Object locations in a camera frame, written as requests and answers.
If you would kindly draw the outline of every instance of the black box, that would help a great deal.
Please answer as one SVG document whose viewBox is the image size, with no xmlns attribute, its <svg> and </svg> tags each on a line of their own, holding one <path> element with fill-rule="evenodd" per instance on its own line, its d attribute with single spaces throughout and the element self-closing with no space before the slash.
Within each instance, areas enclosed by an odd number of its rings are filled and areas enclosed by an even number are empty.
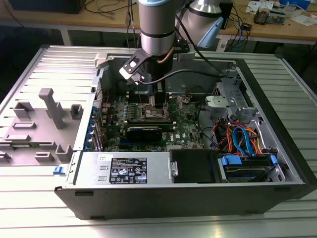
<svg viewBox="0 0 317 238">
<path fill-rule="evenodd" d="M 223 24 L 221 26 L 221 29 L 226 29 L 227 23 L 230 17 L 230 13 L 233 7 L 233 1 L 232 0 L 220 0 L 220 9 L 221 9 L 221 16 L 223 18 Z"/>
<path fill-rule="evenodd" d="M 9 0 L 14 10 L 79 14 L 86 0 Z"/>
</svg>

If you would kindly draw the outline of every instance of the paper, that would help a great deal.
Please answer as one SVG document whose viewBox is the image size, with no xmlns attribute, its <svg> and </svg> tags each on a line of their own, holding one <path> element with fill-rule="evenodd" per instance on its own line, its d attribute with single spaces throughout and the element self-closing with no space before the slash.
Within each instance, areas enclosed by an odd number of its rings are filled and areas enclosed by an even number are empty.
<svg viewBox="0 0 317 238">
<path fill-rule="evenodd" d="M 296 21 L 304 26 L 311 26 L 317 23 L 317 19 L 313 19 L 304 15 L 292 17 L 291 20 Z"/>
<path fill-rule="evenodd" d="M 273 4 L 274 4 L 273 1 L 267 1 L 267 2 L 251 1 L 251 2 L 249 2 L 248 6 L 247 6 L 246 12 L 256 14 L 259 7 L 272 10 Z"/>
</svg>

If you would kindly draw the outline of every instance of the black bracket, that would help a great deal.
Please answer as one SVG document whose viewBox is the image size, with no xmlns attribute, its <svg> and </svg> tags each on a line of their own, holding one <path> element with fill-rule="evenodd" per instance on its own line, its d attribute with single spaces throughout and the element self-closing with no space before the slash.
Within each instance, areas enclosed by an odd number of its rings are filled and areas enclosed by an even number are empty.
<svg viewBox="0 0 317 238">
<path fill-rule="evenodd" d="M 138 68 L 150 57 L 152 57 L 152 55 L 149 55 L 143 49 L 140 49 L 136 51 L 133 56 L 123 65 L 123 68 L 128 74 L 134 74 L 135 71 L 137 71 Z"/>
</svg>

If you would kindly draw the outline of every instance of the blue drive bracket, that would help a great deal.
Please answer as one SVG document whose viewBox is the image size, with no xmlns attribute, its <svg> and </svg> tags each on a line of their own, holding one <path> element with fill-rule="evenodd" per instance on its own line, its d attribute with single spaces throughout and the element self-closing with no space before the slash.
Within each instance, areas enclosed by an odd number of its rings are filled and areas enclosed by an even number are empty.
<svg viewBox="0 0 317 238">
<path fill-rule="evenodd" d="M 238 155 L 224 155 L 221 158 L 222 165 L 241 165 L 242 161 Z"/>
</svg>

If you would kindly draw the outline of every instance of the blue clip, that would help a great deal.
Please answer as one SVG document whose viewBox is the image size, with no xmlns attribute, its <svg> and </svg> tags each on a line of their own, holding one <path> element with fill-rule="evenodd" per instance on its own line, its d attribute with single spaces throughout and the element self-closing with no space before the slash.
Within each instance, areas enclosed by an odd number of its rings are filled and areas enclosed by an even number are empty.
<svg viewBox="0 0 317 238">
<path fill-rule="evenodd" d="M 91 111 L 91 114 L 95 115 L 95 114 L 97 114 L 98 112 L 99 112 L 99 109 L 98 109 L 97 107 L 93 106 L 92 111 Z"/>
<path fill-rule="evenodd" d="M 278 161 L 277 161 L 277 158 L 275 155 L 271 155 L 271 160 L 273 162 L 274 165 L 277 165 L 278 164 Z"/>
<path fill-rule="evenodd" d="M 238 155 L 224 155 L 221 158 L 222 165 L 241 165 L 242 161 Z"/>
<path fill-rule="evenodd" d="M 53 175 L 64 175 L 64 167 L 56 166 L 53 172 Z"/>
<path fill-rule="evenodd" d="M 91 135 L 91 134 L 86 134 L 86 139 L 87 139 L 87 140 L 89 140 L 89 139 L 91 139 L 91 138 L 93 138 L 93 135 Z"/>
<path fill-rule="evenodd" d="M 88 131 L 88 133 L 90 133 L 90 132 L 93 132 L 94 129 L 91 126 L 89 126 L 89 127 L 87 127 L 87 131 Z"/>
<path fill-rule="evenodd" d="M 247 133 L 247 131 L 243 128 L 243 127 L 240 127 L 240 126 L 237 126 L 236 128 L 234 128 L 233 132 L 232 132 L 232 140 L 233 140 L 233 144 L 234 146 L 241 152 L 242 156 L 245 156 L 245 152 L 243 151 L 243 149 L 240 148 L 240 146 L 238 145 L 237 143 L 237 137 L 236 137 L 236 134 L 237 134 L 237 131 L 238 129 L 242 130 L 243 134 L 244 134 L 244 137 L 246 139 L 246 146 L 247 146 L 247 149 L 248 149 L 248 153 L 250 155 L 254 155 L 254 151 L 253 151 L 253 148 L 252 146 L 250 145 L 250 141 L 249 141 L 249 135 Z"/>
<path fill-rule="evenodd" d="M 95 125 L 95 121 L 93 119 L 89 120 L 89 125 Z"/>
<path fill-rule="evenodd" d="M 84 142 L 84 146 L 86 146 L 86 147 L 91 147 L 91 142 L 85 141 L 85 142 Z"/>
</svg>

